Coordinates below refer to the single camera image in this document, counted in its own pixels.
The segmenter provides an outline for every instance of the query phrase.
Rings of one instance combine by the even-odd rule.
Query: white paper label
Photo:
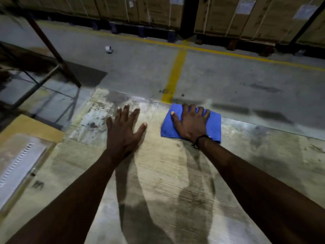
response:
[[[302,5],[297,13],[294,15],[294,19],[309,20],[313,13],[318,9],[315,5]]]
[[[256,0],[240,0],[237,6],[236,14],[249,15],[254,8]]]
[[[183,5],[184,0],[170,0],[170,4]]]

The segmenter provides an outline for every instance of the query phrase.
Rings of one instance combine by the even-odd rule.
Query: skin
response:
[[[172,112],[175,129],[195,143],[206,134],[210,111],[183,105],[180,121]],[[7,243],[84,243],[111,175],[120,162],[136,151],[146,130],[133,125],[140,110],[129,106],[107,119],[107,149],[101,157],[54,201],[26,223]],[[210,138],[198,140],[199,149],[217,168],[246,213],[272,243],[320,243],[325,239],[325,209],[298,191],[232,154]]]

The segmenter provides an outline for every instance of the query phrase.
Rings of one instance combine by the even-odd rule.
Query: blue microfiber towel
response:
[[[170,106],[170,109],[165,117],[164,122],[161,126],[160,135],[162,137],[168,137],[168,138],[181,138],[178,133],[176,132],[172,117],[170,113],[174,111],[178,118],[181,119],[181,115],[183,112],[183,107],[180,104],[173,103]],[[221,115],[210,111],[210,117],[208,118],[206,122],[206,132],[207,135],[210,136],[214,141],[221,142]]]

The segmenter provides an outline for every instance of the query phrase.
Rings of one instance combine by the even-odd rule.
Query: yellow painted line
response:
[[[78,27],[73,27],[73,26],[63,26],[63,25],[59,25],[59,24],[53,24],[53,23],[46,22],[46,21],[38,21],[38,23],[46,24],[49,27],[68,28],[69,30],[74,30],[74,31],[77,31],[77,32],[84,32],[84,33],[89,33],[89,34],[94,34],[94,35],[103,35],[103,36],[108,36],[108,37],[116,37],[116,38],[122,38],[122,39],[127,39],[127,40],[139,41],[139,42],[142,42],[142,43],[144,42],[144,43],[149,43],[149,44],[164,45],[164,46],[168,46],[168,47],[175,47],[175,48],[178,48],[178,49],[194,50],[194,51],[212,53],[212,54],[217,54],[217,55],[239,57],[239,58],[243,58],[243,59],[250,59],[250,60],[262,61],[262,62],[268,62],[268,63],[274,63],[274,64],[281,64],[281,65],[286,65],[286,66],[290,66],[290,67],[298,67],[298,68],[303,68],[303,69],[308,69],[308,70],[317,70],[317,71],[325,72],[325,68],[313,67],[313,66],[308,66],[308,65],[299,64],[299,63],[292,63],[292,62],[286,62],[286,61],[276,61],[276,60],[270,60],[270,59],[261,58],[261,57],[245,56],[245,55],[239,55],[239,54],[231,53],[231,52],[224,52],[224,51],[217,51],[217,50],[193,47],[193,46],[184,45],[184,44],[178,45],[178,44],[154,41],[154,40],[137,38],[137,37],[116,35],[116,34],[112,34],[110,32],[102,31],[102,30],[93,31],[93,30],[88,30],[88,29],[83,29],[83,28],[78,28]]]
[[[186,45],[188,42],[186,40],[182,41],[182,45]],[[173,102],[173,96],[176,90],[178,79],[181,75],[181,71],[185,62],[187,50],[180,48],[178,50],[178,54],[176,56],[176,59],[174,61],[173,68],[170,72],[168,83],[164,89],[164,93],[161,98],[161,102],[163,103],[172,103]]]

